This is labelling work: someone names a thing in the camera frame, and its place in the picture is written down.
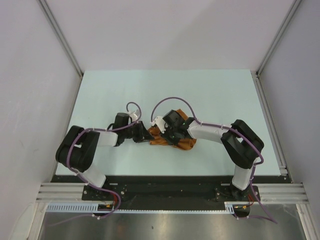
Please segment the orange satin napkin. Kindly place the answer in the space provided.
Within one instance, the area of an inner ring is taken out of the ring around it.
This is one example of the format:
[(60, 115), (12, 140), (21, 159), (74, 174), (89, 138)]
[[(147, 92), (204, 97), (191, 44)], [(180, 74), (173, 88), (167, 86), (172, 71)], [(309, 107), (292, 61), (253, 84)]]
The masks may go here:
[[(171, 110), (163, 117), (163, 119), (169, 127), (176, 128), (185, 127), (188, 120), (193, 121), (193, 118), (188, 117), (181, 109)], [(154, 140), (149, 141), (150, 145), (171, 146), (176, 149), (188, 151), (191, 150), (197, 142), (195, 138), (191, 138), (187, 133), (187, 138), (180, 140), (177, 145), (169, 145), (166, 140), (161, 137), (161, 132), (157, 126), (151, 126), (148, 131), (154, 137)]]

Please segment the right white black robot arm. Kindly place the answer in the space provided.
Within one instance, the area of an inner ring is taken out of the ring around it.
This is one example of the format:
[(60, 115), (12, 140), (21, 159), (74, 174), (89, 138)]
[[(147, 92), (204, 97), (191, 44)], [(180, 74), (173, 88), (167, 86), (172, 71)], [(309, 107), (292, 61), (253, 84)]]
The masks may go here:
[(171, 146), (186, 139), (222, 144), (235, 164), (229, 192), (237, 201), (248, 196), (255, 164), (265, 145), (243, 120), (219, 125), (201, 122), (194, 117), (184, 119), (176, 110), (171, 110), (165, 116), (157, 116), (152, 124), (159, 128), (161, 137)]

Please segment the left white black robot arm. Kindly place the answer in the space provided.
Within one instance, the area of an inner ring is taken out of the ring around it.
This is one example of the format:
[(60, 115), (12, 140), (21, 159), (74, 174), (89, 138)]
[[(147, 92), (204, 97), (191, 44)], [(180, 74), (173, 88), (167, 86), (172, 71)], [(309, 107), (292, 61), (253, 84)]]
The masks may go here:
[(110, 196), (106, 176), (93, 164), (97, 147), (118, 147), (126, 139), (135, 143), (148, 142), (154, 137), (139, 120), (140, 112), (119, 112), (107, 129), (85, 130), (73, 125), (58, 147), (55, 160), (74, 172), (86, 183), (92, 184), (93, 194), (100, 200)]

